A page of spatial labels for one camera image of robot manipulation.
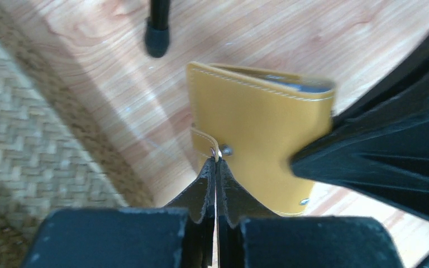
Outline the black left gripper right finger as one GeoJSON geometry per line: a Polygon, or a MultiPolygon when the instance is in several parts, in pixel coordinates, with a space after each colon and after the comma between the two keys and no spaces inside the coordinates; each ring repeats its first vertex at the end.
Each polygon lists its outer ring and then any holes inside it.
{"type": "Polygon", "coordinates": [[[220,267],[402,267],[388,231],[370,217],[280,217],[216,165],[220,267]]]}

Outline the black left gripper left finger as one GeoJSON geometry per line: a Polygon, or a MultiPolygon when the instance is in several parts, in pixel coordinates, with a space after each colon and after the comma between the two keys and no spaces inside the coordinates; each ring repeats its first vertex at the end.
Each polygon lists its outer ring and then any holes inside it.
{"type": "Polygon", "coordinates": [[[216,162],[161,208],[61,208],[40,224],[22,267],[208,267],[216,162]]]}

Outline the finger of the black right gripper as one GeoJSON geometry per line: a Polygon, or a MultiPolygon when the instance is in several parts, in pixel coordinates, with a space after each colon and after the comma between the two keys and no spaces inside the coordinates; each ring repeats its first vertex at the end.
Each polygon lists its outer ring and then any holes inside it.
{"type": "Polygon", "coordinates": [[[429,35],[290,166],[429,221],[429,35]]]}

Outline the yellow leather card holder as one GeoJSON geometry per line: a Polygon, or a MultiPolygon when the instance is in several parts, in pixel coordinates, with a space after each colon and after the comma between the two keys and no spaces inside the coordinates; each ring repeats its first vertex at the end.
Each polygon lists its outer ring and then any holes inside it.
{"type": "Polygon", "coordinates": [[[195,62],[187,65],[187,83],[198,161],[225,160],[236,181],[269,210],[302,214],[314,183],[292,173],[290,158],[330,132],[336,83],[195,62]]]}

